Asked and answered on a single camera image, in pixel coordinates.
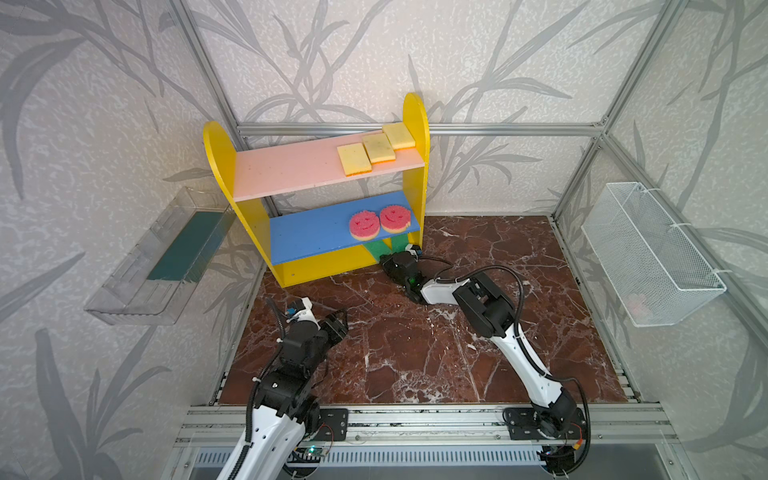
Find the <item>pink smiley sponge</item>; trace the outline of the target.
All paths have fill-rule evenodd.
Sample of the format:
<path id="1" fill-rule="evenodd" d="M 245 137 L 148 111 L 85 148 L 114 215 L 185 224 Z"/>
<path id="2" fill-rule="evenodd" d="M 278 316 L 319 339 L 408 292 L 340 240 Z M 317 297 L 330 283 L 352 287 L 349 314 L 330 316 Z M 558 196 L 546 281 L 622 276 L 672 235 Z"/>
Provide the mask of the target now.
<path id="1" fill-rule="evenodd" d="M 381 224 L 379 216 L 369 210 L 355 213 L 348 224 L 350 235 L 360 242 L 374 240 L 380 233 Z"/>
<path id="2" fill-rule="evenodd" d="M 389 205 L 379 213 L 381 228 L 391 234 L 405 232 L 412 224 L 411 211 L 402 205 Z"/>

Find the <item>orange yellow sponge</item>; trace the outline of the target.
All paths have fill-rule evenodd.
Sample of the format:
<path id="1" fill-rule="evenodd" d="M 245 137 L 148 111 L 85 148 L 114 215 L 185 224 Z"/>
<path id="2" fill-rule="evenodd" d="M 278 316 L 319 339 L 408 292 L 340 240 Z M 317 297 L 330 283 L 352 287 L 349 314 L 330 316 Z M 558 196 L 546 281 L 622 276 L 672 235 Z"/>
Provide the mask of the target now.
<path id="1" fill-rule="evenodd" d="M 346 177 L 366 174 L 373 170 L 372 163 L 362 143 L 338 146 L 337 153 Z"/>

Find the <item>green sponge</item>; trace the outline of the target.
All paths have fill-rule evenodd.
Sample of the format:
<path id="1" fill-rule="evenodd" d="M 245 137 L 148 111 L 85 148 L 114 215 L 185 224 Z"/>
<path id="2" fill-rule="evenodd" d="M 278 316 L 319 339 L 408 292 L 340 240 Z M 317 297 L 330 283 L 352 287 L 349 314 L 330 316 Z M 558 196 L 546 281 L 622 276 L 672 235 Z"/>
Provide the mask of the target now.
<path id="1" fill-rule="evenodd" d="M 390 246 L 384 240 L 366 242 L 363 246 L 377 263 L 379 263 L 383 257 L 392 253 Z"/>
<path id="2" fill-rule="evenodd" d="M 406 233 L 391 238 L 391 250 L 395 253 L 405 251 L 409 244 L 409 235 Z"/>

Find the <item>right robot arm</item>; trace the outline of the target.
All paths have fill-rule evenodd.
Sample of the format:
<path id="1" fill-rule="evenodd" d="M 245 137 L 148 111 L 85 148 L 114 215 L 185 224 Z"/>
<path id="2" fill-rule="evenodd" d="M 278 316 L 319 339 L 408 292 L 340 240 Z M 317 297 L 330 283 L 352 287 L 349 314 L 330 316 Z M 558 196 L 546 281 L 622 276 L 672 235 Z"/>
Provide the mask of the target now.
<path id="1" fill-rule="evenodd" d="M 524 334 L 522 276 L 507 266 L 490 265 L 453 279 L 427 279 L 419 266 L 423 259 L 402 251 L 381 256 L 379 264 L 411 301 L 458 306 L 475 332 L 496 345 L 522 381 L 538 431 L 547 438 L 566 433 L 577 421 L 577 402 L 564 387 L 566 381 L 550 373 Z"/>

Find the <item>blue lower shelf board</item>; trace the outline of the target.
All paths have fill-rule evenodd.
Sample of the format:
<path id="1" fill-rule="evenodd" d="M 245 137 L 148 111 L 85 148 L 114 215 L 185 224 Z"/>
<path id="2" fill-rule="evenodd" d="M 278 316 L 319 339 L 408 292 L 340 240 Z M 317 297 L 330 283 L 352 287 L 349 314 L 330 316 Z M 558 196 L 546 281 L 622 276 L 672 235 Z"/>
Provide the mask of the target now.
<path id="1" fill-rule="evenodd" d="M 280 265 L 315 255 L 361 245 L 349 232 L 349 222 L 361 211 L 379 213 L 390 205 L 405 207 L 411 225 L 405 233 L 418 233 L 421 221 L 402 191 L 275 217 L 270 220 L 270 260 Z"/>

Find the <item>pink top shelf board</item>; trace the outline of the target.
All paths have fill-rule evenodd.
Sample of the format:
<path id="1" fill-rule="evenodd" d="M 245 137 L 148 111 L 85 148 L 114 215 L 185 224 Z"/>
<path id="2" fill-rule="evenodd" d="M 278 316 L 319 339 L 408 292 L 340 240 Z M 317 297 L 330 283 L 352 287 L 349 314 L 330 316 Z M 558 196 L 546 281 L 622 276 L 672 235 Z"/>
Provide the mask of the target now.
<path id="1" fill-rule="evenodd" d="M 397 151 L 395 160 L 377 164 L 370 172 L 346 176 L 337 148 L 362 139 L 353 134 L 239 152 L 233 198 L 251 200 L 424 166 L 418 150 L 410 148 Z"/>

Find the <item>green circuit board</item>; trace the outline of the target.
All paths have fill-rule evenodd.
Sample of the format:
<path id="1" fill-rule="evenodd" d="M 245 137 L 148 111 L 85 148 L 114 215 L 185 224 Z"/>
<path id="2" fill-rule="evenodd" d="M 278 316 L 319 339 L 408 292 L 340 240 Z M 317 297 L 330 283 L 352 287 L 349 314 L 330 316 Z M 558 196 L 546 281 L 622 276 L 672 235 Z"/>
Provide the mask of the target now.
<path id="1" fill-rule="evenodd" d="M 288 462 L 296 464 L 319 464 L 331 451 L 330 445 L 298 446 L 289 455 Z"/>

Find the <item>dark green scouring pad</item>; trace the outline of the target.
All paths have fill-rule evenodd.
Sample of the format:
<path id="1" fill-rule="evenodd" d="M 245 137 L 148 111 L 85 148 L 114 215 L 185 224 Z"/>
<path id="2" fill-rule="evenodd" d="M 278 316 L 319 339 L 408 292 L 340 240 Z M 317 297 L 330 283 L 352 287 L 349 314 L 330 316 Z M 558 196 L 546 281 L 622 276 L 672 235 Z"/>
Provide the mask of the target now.
<path id="1" fill-rule="evenodd" d="M 195 212 L 150 271 L 147 279 L 182 280 L 222 217 L 222 212 Z"/>

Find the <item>pink item in basket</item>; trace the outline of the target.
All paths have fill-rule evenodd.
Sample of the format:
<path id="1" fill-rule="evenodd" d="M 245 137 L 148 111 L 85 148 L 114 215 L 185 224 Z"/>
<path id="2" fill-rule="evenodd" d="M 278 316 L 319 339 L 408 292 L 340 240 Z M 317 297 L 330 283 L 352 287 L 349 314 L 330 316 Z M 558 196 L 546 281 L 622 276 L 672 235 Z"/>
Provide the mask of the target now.
<path id="1" fill-rule="evenodd" d="M 654 318 L 653 311 L 646 304 L 646 296 L 644 294 L 628 294 L 624 299 L 624 306 L 632 321 L 638 325 Z"/>

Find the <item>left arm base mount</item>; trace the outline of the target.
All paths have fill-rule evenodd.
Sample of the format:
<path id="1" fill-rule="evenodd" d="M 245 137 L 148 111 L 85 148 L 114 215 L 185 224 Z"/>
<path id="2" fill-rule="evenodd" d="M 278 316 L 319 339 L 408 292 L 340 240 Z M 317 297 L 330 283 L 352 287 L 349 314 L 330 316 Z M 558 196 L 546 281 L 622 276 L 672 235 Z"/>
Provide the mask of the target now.
<path id="1" fill-rule="evenodd" d="M 326 408 L 312 410 L 305 422 L 305 440 L 320 442 L 344 441 L 349 426 L 347 408 Z"/>

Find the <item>clear plastic wall tray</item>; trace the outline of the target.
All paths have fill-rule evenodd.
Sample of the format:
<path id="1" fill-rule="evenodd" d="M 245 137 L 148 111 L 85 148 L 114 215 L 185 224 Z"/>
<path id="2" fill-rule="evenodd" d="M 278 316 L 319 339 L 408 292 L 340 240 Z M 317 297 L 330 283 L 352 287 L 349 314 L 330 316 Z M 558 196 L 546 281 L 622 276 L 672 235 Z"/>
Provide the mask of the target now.
<path id="1" fill-rule="evenodd" d="M 148 280 L 148 274 L 195 212 L 223 217 L 180 281 Z M 183 313 L 235 219 L 220 192 L 184 187 L 163 210 L 114 272 L 90 297 L 85 311 L 112 326 L 168 326 Z"/>

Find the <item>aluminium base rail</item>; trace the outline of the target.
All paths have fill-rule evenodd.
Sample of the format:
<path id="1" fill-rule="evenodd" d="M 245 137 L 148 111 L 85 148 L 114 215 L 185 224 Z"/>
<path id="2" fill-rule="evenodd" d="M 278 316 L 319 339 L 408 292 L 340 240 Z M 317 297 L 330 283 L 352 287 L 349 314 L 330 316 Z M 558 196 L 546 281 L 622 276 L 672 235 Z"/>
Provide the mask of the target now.
<path id="1" fill-rule="evenodd" d="M 334 447 L 406 445 L 512 445 L 548 441 L 511 440 L 502 421 L 505 404 L 349 405 L 344 441 Z M 677 443 L 664 409 L 654 403 L 592 404 L 591 442 L 596 444 Z M 173 443 L 229 447 L 245 427 L 240 406 L 193 407 L 184 417 Z"/>

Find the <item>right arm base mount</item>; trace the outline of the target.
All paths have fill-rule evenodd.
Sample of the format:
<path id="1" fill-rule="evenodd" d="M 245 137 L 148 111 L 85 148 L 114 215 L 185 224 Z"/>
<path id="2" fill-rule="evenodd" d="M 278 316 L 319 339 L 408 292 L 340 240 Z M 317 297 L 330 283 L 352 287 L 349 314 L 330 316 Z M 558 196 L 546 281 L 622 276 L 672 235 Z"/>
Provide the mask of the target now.
<path id="1" fill-rule="evenodd" d="M 563 430 L 547 427 L 532 407 L 508 407 L 502 411 L 502 421 L 511 440 L 576 441 L 584 436 L 587 421 L 578 408 L 570 420 L 565 420 Z"/>

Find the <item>yellow shelf unit frame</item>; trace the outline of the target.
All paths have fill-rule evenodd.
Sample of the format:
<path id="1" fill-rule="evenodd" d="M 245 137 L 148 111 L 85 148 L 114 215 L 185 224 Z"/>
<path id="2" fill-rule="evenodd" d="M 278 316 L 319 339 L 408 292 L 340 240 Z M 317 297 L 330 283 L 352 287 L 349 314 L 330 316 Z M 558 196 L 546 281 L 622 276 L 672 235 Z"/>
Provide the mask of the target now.
<path id="1" fill-rule="evenodd" d="M 415 149 L 424 160 L 424 166 L 421 168 L 396 172 L 402 178 L 402 187 L 398 191 L 405 194 L 411 209 L 421 221 L 418 233 L 406 234 L 409 235 L 410 244 L 420 244 L 424 237 L 430 130 L 423 102 L 415 93 L 407 94 L 404 99 L 403 120 L 416 142 Z M 204 126 L 203 143 L 211 171 L 222 193 L 281 286 L 294 286 L 377 263 L 363 246 L 366 242 L 362 242 L 361 245 L 350 248 L 273 265 L 270 260 L 270 220 L 275 217 L 270 217 L 263 205 L 264 198 L 269 196 L 245 201 L 236 201 L 233 198 L 236 154 L 239 152 L 220 124 L 211 121 Z M 381 229 L 379 235 L 371 241 L 384 240 L 391 248 L 391 238 L 403 233 L 391 234 Z"/>

